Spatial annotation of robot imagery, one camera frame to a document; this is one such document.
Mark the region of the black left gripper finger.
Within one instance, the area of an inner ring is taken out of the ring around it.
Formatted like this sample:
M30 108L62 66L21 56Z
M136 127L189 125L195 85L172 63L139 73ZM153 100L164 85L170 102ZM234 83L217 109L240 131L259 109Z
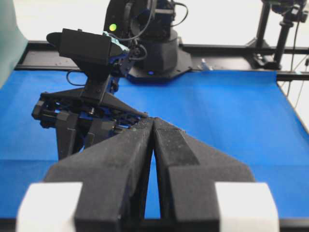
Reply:
M168 232L277 232L266 183L243 162L154 119L162 227Z

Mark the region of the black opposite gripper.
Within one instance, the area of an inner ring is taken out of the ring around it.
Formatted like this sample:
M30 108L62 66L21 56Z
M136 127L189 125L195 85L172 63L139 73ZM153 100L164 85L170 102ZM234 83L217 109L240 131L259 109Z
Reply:
M118 88L119 78L109 76L106 82L87 79L79 88L41 93L31 115L43 128L56 129L61 161L27 189L16 218L18 232L121 230L152 155L154 120L115 97ZM88 131L88 148L72 155L77 130Z

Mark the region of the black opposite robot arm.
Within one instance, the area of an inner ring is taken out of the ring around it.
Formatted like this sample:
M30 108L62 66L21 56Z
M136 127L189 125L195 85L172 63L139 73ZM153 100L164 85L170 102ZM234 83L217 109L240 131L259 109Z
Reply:
M56 130L58 161L31 184L18 232L121 232L145 223L151 159L156 158L157 230L277 232L266 183L249 167L151 118L114 96L118 80L140 71L171 79L191 69L172 28L175 2L112 0L101 35L63 29L47 35L86 75L81 88L44 92L32 117Z

